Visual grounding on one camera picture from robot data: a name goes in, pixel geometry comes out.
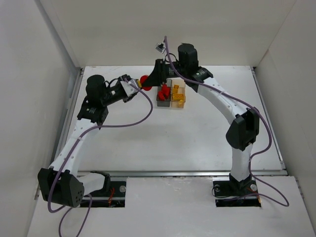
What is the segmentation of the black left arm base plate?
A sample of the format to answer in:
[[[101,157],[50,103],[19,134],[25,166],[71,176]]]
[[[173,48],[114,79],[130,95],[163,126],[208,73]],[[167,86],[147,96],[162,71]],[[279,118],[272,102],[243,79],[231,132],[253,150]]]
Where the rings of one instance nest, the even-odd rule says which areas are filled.
[[[108,190],[91,193],[92,208],[123,208],[125,207],[126,181],[111,181]]]

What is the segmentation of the yellow lego brick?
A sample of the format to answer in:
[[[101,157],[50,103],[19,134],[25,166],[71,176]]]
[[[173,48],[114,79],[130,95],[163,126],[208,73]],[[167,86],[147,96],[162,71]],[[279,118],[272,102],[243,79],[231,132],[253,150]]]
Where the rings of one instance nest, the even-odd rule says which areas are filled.
[[[179,91],[179,85],[176,85],[176,84],[175,84],[175,85],[173,86],[172,93],[177,94],[178,91]]]
[[[183,93],[173,93],[171,99],[175,102],[185,102],[185,95]]]

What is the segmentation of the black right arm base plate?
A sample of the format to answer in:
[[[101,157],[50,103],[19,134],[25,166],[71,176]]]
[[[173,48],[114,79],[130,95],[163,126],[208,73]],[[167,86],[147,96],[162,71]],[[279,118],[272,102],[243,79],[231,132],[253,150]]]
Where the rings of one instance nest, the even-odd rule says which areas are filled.
[[[230,180],[214,180],[212,195],[216,207],[261,207],[255,180],[251,180],[241,189],[236,188]]]

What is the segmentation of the red curved lego brick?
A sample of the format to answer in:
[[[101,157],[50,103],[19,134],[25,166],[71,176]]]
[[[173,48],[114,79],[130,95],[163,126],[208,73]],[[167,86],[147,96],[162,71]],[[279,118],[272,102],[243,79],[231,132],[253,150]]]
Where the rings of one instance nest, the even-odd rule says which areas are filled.
[[[163,90],[163,94],[164,94],[165,98],[168,98],[170,96],[170,89],[167,88],[166,90]]]

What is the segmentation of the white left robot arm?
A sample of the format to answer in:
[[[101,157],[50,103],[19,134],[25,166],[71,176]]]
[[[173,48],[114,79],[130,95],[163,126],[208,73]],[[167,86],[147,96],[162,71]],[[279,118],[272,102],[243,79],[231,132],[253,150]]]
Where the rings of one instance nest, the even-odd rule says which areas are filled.
[[[39,186],[45,201],[77,207],[84,196],[110,189],[111,178],[108,173],[92,171],[78,177],[78,169],[83,159],[83,147],[103,125],[109,113],[108,106],[120,100],[130,101],[140,88],[139,80],[128,75],[115,81],[115,85],[109,86],[101,75],[93,75],[87,79],[86,96],[70,138],[49,168],[41,168],[38,173]]]

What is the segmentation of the red yellow lego stack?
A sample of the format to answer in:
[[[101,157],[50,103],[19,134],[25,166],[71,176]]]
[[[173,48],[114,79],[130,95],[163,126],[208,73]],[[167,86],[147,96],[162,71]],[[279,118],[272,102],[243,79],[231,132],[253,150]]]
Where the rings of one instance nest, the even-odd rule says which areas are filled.
[[[144,90],[144,91],[150,91],[152,89],[151,86],[144,86],[144,83],[146,82],[146,80],[148,79],[148,75],[143,75],[140,77],[139,79],[139,83],[141,85],[141,88]]]

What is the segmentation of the red lego brick from stack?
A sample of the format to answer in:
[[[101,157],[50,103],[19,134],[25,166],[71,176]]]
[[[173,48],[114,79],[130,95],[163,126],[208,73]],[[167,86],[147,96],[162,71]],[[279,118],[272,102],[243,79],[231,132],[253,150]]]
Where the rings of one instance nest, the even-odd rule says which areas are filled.
[[[163,84],[162,87],[161,87],[161,90],[165,91],[165,92],[168,91],[169,89],[170,88],[166,84]]]

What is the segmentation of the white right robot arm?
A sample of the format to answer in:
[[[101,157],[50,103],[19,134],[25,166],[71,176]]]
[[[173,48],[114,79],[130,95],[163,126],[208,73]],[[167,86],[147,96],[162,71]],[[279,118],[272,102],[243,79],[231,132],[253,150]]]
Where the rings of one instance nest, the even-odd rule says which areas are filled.
[[[232,168],[228,185],[234,195],[250,184],[249,171],[252,145],[259,134],[259,115],[249,104],[227,94],[213,74],[199,65],[198,53],[192,44],[178,46],[178,59],[157,59],[148,76],[142,76],[142,88],[164,86],[168,79],[181,78],[187,86],[211,102],[226,118],[230,127],[226,140],[232,147]]]

